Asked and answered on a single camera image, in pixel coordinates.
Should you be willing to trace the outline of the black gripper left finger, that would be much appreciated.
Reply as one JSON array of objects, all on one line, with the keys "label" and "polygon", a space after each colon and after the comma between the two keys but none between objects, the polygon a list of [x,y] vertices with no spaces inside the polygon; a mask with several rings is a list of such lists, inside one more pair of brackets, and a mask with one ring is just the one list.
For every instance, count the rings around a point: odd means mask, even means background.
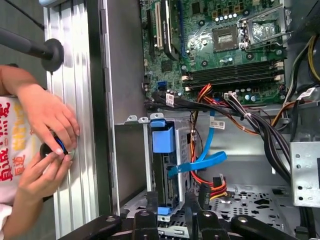
[{"label": "black gripper left finger", "polygon": [[63,236],[62,240],[157,240],[158,193],[148,191],[146,208],[134,217],[102,215]]}]

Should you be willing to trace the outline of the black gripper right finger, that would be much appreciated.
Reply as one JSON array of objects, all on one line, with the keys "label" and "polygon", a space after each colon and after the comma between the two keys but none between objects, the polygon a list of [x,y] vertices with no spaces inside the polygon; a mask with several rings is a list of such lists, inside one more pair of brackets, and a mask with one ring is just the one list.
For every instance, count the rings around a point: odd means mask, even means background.
[{"label": "black gripper right finger", "polygon": [[185,193],[185,222],[191,240],[295,240],[267,223],[248,215],[236,215],[230,222],[213,211],[202,209],[195,193]]}]

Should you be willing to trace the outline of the person's right hand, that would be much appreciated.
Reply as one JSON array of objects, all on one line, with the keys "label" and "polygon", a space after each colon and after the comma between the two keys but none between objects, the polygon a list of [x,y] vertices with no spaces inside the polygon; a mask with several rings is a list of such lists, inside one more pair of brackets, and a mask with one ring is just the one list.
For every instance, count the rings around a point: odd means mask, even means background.
[{"label": "person's right hand", "polygon": [[70,155],[57,155],[52,152],[45,158],[41,158],[37,153],[19,180],[16,198],[27,204],[34,204],[53,195],[72,163]]}]

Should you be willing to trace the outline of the person's left hand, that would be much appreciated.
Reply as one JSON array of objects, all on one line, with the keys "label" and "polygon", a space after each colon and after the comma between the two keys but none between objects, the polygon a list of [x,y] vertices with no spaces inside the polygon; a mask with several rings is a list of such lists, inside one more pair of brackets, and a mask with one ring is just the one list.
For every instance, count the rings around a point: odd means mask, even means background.
[{"label": "person's left hand", "polygon": [[[62,155],[64,148],[71,151],[77,146],[80,126],[72,110],[57,96],[35,83],[23,84],[12,93],[18,97],[33,132],[54,153]],[[62,141],[64,148],[53,134]]]}]

